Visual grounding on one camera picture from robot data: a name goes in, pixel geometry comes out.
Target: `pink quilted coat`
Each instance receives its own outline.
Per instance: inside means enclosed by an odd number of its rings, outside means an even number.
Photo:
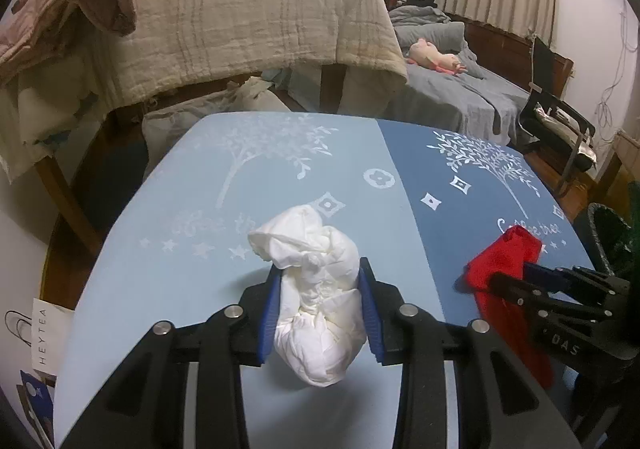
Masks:
[[[18,0],[0,28],[0,85],[25,68],[62,56],[76,34],[80,8],[103,31],[127,35],[136,28],[136,0]]]

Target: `paper bag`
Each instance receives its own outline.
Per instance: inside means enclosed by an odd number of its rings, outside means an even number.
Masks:
[[[31,316],[31,366],[56,377],[65,353],[66,336],[71,328],[73,310],[33,300]]]

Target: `pink plush toy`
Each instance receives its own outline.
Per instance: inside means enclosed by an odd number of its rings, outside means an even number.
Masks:
[[[454,54],[441,54],[433,43],[428,43],[424,39],[418,39],[417,43],[409,48],[409,64],[418,64],[423,68],[436,70],[441,74],[463,74],[466,73],[465,65]]]

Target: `hanging wire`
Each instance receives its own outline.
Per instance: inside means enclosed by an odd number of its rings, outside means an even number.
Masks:
[[[7,317],[8,317],[9,314],[16,314],[16,315],[20,316],[20,318],[17,321],[15,321],[15,332],[13,330],[11,330],[11,327],[9,326],[9,323],[7,322]],[[20,312],[17,312],[16,310],[8,310],[4,314],[4,326],[6,326],[6,329],[9,330],[9,333],[11,333],[12,336],[17,337],[18,339],[20,339],[27,346],[31,346],[31,343],[27,339],[24,339],[22,337],[22,335],[20,334],[20,323],[25,323],[25,324],[28,324],[29,326],[31,326],[31,317],[28,317],[25,314],[21,314]]]
[[[613,143],[615,135],[618,132],[618,130],[615,129],[609,138],[604,136],[604,130],[607,127],[613,126],[613,114],[609,108],[609,100],[611,99],[614,90],[618,87],[620,82],[622,82],[622,79],[625,76],[626,52],[636,53],[638,51],[637,45],[633,48],[628,42],[626,0],[622,0],[622,12],[620,13],[620,39],[622,41],[622,48],[620,48],[620,56],[618,57],[618,65],[616,66],[614,82],[602,92],[600,101],[597,103],[595,109],[598,134],[600,136],[600,147]]]

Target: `silver bolt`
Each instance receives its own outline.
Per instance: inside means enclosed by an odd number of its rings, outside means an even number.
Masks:
[[[489,331],[489,323],[482,319],[476,319],[471,323],[471,327],[479,334],[485,334]]]
[[[244,310],[238,304],[232,304],[225,308],[225,316],[229,317],[229,319],[238,319],[243,313]]]
[[[165,335],[171,331],[171,327],[169,321],[158,321],[154,324],[153,330],[156,335]]]
[[[398,311],[405,317],[414,317],[418,315],[418,307],[413,304],[405,303],[398,308]]]

